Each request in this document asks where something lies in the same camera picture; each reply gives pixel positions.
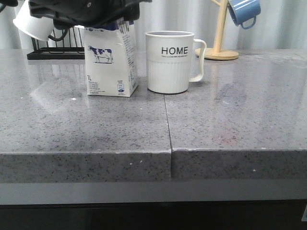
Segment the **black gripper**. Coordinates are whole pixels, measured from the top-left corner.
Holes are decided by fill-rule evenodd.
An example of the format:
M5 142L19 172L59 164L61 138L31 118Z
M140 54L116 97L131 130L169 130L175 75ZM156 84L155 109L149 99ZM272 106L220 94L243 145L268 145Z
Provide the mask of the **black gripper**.
M35 18L49 18L55 28L76 25L96 27L122 18L135 21L140 16L141 0L30 0L26 6Z

